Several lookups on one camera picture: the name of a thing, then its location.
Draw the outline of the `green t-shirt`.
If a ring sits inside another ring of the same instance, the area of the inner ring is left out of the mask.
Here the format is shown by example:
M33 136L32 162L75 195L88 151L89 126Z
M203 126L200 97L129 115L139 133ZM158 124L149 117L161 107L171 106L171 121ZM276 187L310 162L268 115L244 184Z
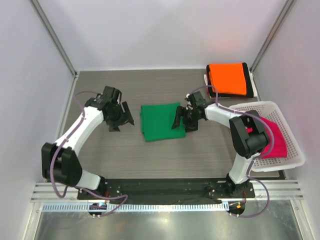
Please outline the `green t-shirt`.
M179 106L179 102L141 105L141 132L146 142L179 139L186 136L186 130L182 125L172 129Z

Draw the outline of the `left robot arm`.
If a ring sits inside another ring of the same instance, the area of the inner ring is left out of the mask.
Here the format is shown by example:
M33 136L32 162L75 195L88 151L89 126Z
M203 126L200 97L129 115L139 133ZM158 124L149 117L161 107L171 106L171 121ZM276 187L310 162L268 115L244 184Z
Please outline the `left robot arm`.
M122 100L122 92L111 86L105 86L101 93L82 104L81 112L71 127L55 142L46 142L41 148L42 176L51 182L55 194L64 198L57 184L66 189L77 188L93 198L100 200L107 193L103 176L84 170L78 155L93 131L106 123L110 132L118 132L120 126L134 124L128 103Z

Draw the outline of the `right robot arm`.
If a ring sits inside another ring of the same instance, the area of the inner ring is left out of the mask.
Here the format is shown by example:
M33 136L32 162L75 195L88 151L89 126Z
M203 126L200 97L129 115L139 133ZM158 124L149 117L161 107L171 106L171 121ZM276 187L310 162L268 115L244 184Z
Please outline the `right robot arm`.
M248 187L254 161L260 157L270 137L268 125L255 110L239 111L217 101L206 101L201 92L188 94L187 106L177 106L172 129L183 124L186 132L198 130L198 121L213 121L230 129L231 140L236 151L233 166L225 178L225 191L236 198Z

